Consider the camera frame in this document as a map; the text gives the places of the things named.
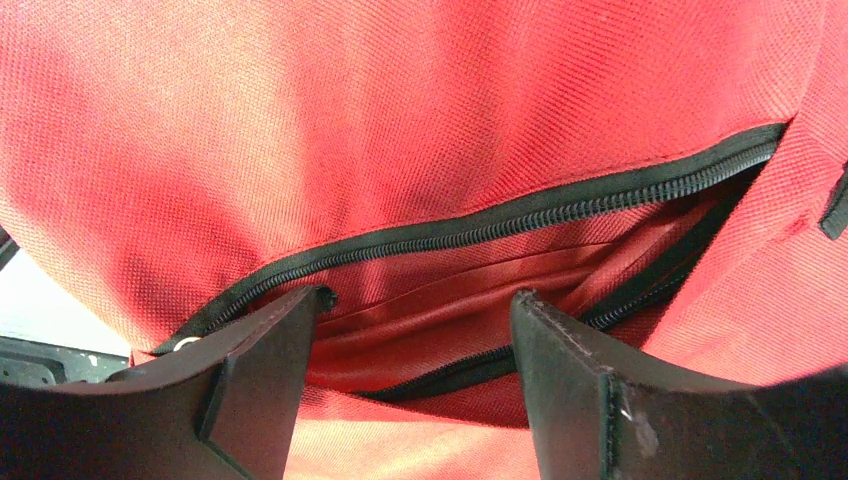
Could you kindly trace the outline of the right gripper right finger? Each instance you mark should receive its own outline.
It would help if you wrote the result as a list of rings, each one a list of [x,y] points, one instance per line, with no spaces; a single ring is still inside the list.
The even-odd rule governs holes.
[[[545,479],[843,479],[847,370],[766,387],[648,355],[517,293],[510,323]]]

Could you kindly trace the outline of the red backpack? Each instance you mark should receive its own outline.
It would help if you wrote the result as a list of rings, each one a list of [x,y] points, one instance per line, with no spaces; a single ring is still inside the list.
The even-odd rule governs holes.
[[[545,479],[521,291],[847,370],[847,5],[5,1],[1,229],[127,369],[331,289],[280,479]]]

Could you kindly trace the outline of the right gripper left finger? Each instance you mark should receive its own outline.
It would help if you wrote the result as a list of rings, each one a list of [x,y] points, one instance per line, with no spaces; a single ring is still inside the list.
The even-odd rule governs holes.
[[[280,479],[325,286],[101,383],[1,390],[5,479]]]

